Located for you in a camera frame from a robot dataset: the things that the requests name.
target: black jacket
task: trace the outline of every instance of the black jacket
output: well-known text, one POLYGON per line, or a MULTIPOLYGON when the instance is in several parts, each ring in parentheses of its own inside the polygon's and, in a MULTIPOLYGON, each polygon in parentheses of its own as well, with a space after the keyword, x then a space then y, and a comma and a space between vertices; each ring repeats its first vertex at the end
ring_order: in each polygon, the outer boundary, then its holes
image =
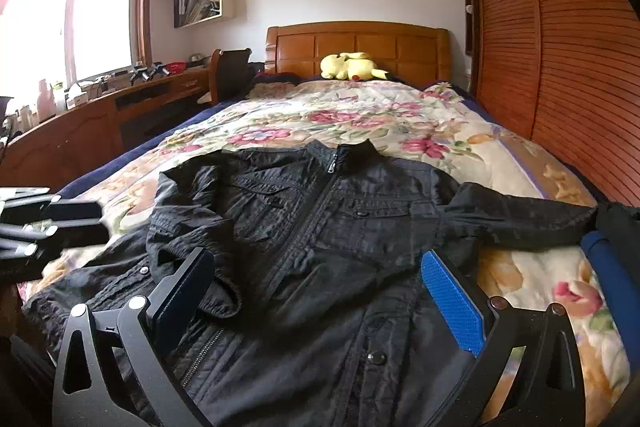
POLYGON ((161 174, 148 225, 24 309, 56 356, 74 304, 123 306, 204 247, 212 285, 167 364, 214 425, 423 426, 472 356, 422 254, 473 277, 481 243, 575 245, 595 212, 460 185, 369 141, 214 152, 161 174))

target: jacket sleeve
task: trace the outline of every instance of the jacket sleeve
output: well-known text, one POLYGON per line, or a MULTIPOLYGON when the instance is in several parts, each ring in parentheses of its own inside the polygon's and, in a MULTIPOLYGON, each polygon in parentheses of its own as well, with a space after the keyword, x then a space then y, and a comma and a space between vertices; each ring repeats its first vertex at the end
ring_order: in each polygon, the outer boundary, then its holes
POLYGON ((507 248, 578 245, 594 229, 596 208, 506 196, 476 183, 460 185, 444 208, 446 226, 458 235, 474 235, 483 242, 507 248))
POLYGON ((236 315, 241 306, 234 277, 233 223, 213 210, 223 159, 217 153, 198 156, 158 179, 156 203, 146 236, 146 252, 156 282, 172 274, 201 247, 215 259, 211 286, 200 309, 218 318, 236 315))

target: wardrobe door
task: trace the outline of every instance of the wardrobe door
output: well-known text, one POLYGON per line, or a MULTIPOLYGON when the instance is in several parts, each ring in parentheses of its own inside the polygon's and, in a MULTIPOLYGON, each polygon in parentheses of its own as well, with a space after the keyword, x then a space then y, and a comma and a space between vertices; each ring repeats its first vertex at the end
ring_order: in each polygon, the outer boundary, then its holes
POLYGON ((530 137, 540 81, 538 0, 480 0, 476 95, 505 127, 530 137))
POLYGON ((532 139, 610 198, 640 201, 640 22, 627 0, 540 0, 532 139))

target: bed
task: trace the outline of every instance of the bed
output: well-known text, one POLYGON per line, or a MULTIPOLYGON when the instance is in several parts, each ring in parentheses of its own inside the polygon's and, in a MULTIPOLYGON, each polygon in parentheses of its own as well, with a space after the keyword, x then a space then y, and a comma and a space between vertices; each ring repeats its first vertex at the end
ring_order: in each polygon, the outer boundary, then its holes
MULTIPOLYGON (((245 100, 218 107, 180 126, 139 156, 120 158, 117 171, 78 197, 98 200, 112 241, 151 213, 160 171, 219 149, 293 147, 311 140, 327 146, 369 139, 380 153, 430 163, 460 182, 499 192, 595 205, 580 180, 540 146, 496 124, 473 100, 447 84, 448 32, 396 23, 327 22, 270 28, 267 75, 254 79, 245 100), (328 54, 367 52, 402 82, 315 80, 328 54)), ((73 193, 68 187, 66 195, 73 193)), ((67 250, 22 289, 29 298, 101 248, 67 250)), ((598 279, 578 247, 542 252, 486 249, 479 285, 512 305, 545 309, 559 301, 574 327, 587 397, 587 425, 607 415, 630 378, 620 335, 598 279)), ((495 415, 523 350, 514 349, 485 419, 495 415)))

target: yellow plush toy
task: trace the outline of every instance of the yellow plush toy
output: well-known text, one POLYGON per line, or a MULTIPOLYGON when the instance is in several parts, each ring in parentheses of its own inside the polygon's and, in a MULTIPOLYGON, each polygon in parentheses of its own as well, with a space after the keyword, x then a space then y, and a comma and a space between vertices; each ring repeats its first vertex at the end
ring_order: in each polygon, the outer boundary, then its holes
POLYGON ((323 78, 338 80, 370 80, 374 76, 386 80, 388 71, 378 70, 366 53, 328 55, 320 62, 323 78))

